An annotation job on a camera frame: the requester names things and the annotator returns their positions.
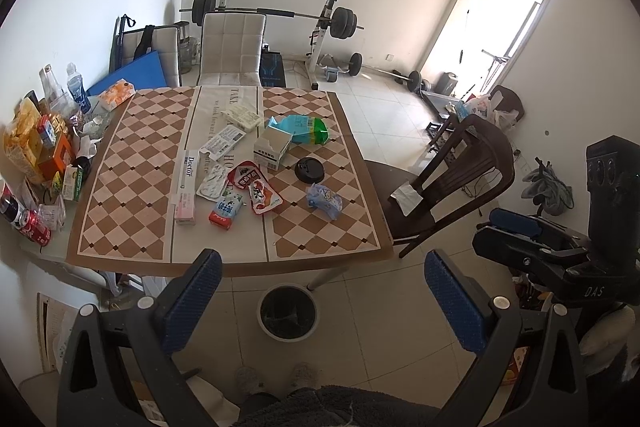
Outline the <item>teal green plastic bag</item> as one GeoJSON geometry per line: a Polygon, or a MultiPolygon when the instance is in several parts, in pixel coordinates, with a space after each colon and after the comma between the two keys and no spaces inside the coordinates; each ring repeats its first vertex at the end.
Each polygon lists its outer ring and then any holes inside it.
{"type": "Polygon", "coordinates": [[[329,140],[329,129],[319,117],[288,115],[280,120],[271,117],[268,126],[292,135],[294,144],[322,145],[329,140]]]}

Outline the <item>orange box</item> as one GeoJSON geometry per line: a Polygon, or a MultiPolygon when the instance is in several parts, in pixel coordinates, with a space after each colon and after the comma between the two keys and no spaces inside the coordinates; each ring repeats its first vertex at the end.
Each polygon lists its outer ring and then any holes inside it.
{"type": "Polygon", "coordinates": [[[62,134],[52,150],[42,150],[38,161],[38,169],[43,179],[52,181],[57,173],[63,174],[66,167],[75,160],[75,153],[70,141],[62,134]]]}

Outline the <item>small milk carton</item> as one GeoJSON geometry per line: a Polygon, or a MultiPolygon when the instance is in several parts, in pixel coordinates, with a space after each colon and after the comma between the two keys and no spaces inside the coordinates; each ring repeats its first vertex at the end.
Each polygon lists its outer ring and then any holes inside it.
{"type": "Polygon", "coordinates": [[[229,230],[243,205],[243,193],[234,186],[228,185],[222,192],[220,199],[215,202],[213,210],[209,213],[208,221],[212,225],[229,230]]]}

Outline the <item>white Doctor toothpaste box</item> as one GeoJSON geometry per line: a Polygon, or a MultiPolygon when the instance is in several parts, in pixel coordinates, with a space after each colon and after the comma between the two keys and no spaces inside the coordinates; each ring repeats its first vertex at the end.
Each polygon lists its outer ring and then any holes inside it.
{"type": "Polygon", "coordinates": [[[175,197],[174,219],[179,225],[195,222],[196,175],[199,162],[198,150],[184,152],[175,197]]]}

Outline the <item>white carton box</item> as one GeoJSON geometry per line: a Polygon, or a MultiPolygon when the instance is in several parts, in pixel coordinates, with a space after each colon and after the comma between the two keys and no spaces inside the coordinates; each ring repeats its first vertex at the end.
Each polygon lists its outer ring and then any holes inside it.
{"type": "Polygon", "coordinates": [[[270,170],[278,170],[293,135],[275,127],[265,127],[254,142],[254,161],[270,170]]]}

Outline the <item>right grey fuzzy slipper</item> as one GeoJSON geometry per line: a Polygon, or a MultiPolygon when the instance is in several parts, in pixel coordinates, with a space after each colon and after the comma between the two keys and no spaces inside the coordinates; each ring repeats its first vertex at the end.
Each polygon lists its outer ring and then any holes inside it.
{"type": "Polygon", "coordinates": [[[288,389],[290,392],[300,389],[316,389],[318,379],[318,369],[307,363],[298,363],[292,369],[288,389]]]}

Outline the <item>white padded chair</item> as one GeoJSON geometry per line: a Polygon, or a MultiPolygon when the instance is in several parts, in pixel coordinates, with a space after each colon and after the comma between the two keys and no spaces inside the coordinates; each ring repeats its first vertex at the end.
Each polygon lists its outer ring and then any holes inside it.
{"type": "Polygon", "coordinates": [[[200,86],[259,87],[266,17],[208,13],[202,25],[200,86]]]}

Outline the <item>red white snack pouch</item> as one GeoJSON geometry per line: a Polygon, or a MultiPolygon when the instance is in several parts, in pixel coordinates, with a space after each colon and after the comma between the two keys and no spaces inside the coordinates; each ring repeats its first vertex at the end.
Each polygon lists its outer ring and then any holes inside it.
{"type": "Polygon", "coordinates": [[[282,197],[263,179],[256,179],[250,182],[248,194],[250,194],[252,210],[257,216],[275,210],[283,204],[282,197]]]}

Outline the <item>black coffee cup lid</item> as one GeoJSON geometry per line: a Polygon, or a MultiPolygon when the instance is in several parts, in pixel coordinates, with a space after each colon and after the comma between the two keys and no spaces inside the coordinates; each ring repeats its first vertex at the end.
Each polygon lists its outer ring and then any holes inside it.
{"type": "Polygon", "coordinates": [[[294,166],[294,173],[299,181],[309,185],[320,183],[326,174],[322,162],[313,157],[300,158],[294,166]]]}

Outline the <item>blue folded mat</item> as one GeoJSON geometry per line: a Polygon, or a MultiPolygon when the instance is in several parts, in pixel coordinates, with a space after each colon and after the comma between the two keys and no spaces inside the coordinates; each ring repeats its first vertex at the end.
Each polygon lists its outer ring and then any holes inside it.
{"type": "Polygon", "coordinates": [[[88,95],[97,96],[111,88],[118,80],[126,80],[136,90],[168,86],[160,64],[160,54],[153,51],[108,74],[88,89],[88,95]]]}

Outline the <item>water bottle blue label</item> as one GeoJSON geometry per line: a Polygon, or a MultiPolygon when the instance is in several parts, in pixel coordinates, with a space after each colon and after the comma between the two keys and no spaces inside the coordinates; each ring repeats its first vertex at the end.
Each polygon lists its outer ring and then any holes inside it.
{"type": "Polygon", "coordinates": [[[92,106],[84,87],[84,80],[82,80],[81,73],[78,72],[77,67],[74,63],[67,64],[66,74],[67,89],[68,91],[70,91],[70,95],[72,96],[73,100],[80,108],[81,113],[90,113],[92,106]]]}

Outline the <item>orange tissue pack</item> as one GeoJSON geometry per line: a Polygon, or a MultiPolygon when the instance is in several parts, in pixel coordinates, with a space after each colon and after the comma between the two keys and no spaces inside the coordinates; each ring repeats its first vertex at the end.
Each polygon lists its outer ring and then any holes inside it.
{"type": "Polygon", "coordinates": [[[136,94],[134,85],[124,78],[120,78],[111,87],[98,95],[100,105],[111,112],[122,103],[127,102],[136,94]]]}

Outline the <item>black fleece clothed legs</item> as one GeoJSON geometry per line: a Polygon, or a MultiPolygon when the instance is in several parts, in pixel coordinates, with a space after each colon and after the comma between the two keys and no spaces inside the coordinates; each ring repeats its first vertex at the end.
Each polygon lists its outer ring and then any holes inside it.
{"type": "Polygon", "coordinates": [[[294,390],[280,399],[250,395],[235,426],[429,426],[438,407],[344,386],[294,390]]]}

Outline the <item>yellow snack bag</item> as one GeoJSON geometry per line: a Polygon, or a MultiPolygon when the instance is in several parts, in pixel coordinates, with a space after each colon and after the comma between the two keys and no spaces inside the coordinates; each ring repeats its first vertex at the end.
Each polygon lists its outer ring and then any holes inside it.
{"type": "Polygon", "coordinates": [[[13,120],[6,127],[3,150],[9,161],[29,179],[32,184],[43,184],[44,178],[38,167],[42,152],[42,140],[37,130],[41,114],[30,98],[23,98],[17,106],[13,120]]]}

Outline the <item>dark cola bottle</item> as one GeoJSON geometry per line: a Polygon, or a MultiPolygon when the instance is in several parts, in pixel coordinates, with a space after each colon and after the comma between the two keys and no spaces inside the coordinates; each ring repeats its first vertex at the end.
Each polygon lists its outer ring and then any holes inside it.
{"type": "Polygon", "coordinates": [[[6,181],[1,181],[1,200],[0,200],[0,212],[1,216],[9,222],[12,227],[20,229],[21,217],[25,212],[25,207],[14,196],[13,192],[6,184],[6,181]]]}

